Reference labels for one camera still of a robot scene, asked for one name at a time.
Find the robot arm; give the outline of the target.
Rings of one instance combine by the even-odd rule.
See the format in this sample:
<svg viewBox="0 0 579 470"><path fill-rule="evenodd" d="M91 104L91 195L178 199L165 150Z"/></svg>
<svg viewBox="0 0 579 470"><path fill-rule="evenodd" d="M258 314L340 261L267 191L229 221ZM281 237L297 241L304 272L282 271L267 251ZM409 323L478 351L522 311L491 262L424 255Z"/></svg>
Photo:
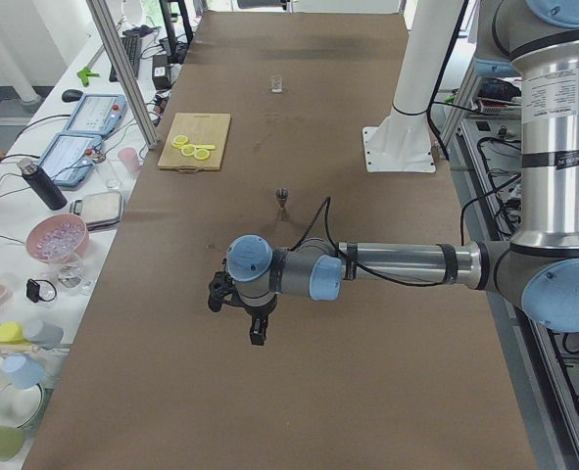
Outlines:
<svg viewBox="0 0 579 470"><path fill-rule="evenodd" d="M210 283L210 309L243 308L260 346L279 295L333 301L344 281L372 276L494 292L547 328L579 332L579 1L481 2L474 60L485 74L522 81L521 220L507 241L400 245L304 235L286 249L244 235Z"/></svg>

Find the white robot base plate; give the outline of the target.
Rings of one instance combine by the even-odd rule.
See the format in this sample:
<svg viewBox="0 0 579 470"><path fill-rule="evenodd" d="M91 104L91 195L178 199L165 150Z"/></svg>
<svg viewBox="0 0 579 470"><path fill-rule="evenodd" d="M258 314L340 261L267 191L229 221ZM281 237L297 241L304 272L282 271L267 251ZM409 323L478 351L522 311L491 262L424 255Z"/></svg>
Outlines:
<svg viewBox="0 0 579 470"><path fill-rule="evenodd" d="M426 129L398 131L387 126L362 129L365 167L368 172L433 173L436 166Z"/></svg>

